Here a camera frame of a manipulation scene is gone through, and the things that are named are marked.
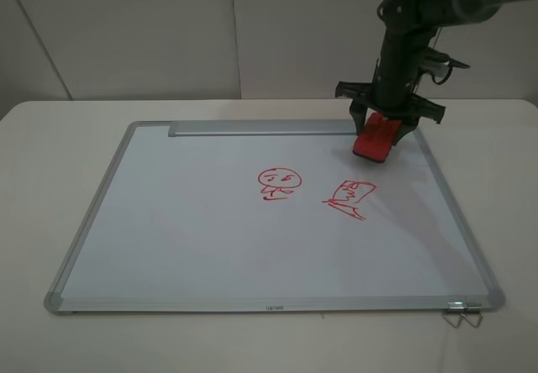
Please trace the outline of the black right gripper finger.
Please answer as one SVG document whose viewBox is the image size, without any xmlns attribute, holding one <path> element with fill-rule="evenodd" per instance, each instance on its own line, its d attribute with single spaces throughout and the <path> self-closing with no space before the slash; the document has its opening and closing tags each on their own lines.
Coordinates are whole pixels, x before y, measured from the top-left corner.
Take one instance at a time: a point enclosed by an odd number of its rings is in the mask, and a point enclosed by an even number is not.
<svg viewBox="0 0 538 373">
<path fill-rule="evenodd" d="M 355 125 L 357 136 L 361 134 L 365 127 L 369 104 L 369 99 L 366 97 L 354 98 L 351 101 L 350 115 Z"/>
</svg>

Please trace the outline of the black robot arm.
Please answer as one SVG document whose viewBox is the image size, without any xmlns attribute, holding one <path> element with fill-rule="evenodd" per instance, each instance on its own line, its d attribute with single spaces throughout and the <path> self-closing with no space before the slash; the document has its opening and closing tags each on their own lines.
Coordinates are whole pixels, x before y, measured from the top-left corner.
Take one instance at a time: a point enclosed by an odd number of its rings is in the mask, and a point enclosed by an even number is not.
<svg viewBox="0 0 538 373">
<path fill-rule="evenodd" d="M 442 85 L 467 64 L 430 47 L 430 41 L 443 28 L 482 23 L 502 5 L 520 1 L 526 0 L 382 0 L 377 16 L 385 34 L 372 80 L 341 81 L 335 89 L 337 97 L 351 100 L 354 155 L 382 163 L 422 118 L 440 123 L 445 107 L 414 90 L 424 75 Z"/>
</svg>

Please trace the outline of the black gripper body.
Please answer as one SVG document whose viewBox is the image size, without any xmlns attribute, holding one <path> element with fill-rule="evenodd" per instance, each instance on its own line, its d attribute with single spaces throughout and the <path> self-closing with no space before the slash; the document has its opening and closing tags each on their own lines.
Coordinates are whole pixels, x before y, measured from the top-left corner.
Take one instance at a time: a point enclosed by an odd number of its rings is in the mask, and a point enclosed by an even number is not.
<svg viewBox="0 0 538 373">
<path fill-rule="evenodd" d="M 336 97 L 346 97 L 387 118 L 428 118 L 439 123 L 445 108 L 414 94 L 430 40 L 435 29 L 419 29 L 406 34 L 385 32 L 381 52 L 370 82 L 341 81 Z"/>
</svg>

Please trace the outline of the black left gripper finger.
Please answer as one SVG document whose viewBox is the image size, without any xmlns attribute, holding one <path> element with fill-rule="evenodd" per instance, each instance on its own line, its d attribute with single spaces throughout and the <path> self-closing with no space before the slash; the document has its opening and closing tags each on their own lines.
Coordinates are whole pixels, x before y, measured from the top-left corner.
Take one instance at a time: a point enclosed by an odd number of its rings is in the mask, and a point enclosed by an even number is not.
<svg viewBox="0 0 538 373">
<path fill-rule="evenodd" d="M 398 118 L 397 121 L 399 125 L 393 136 L 393 146 L 396 146 L 404 136 L 415 131 L 419 124 L 419 118 L 417 117 Z"/>
</svg>

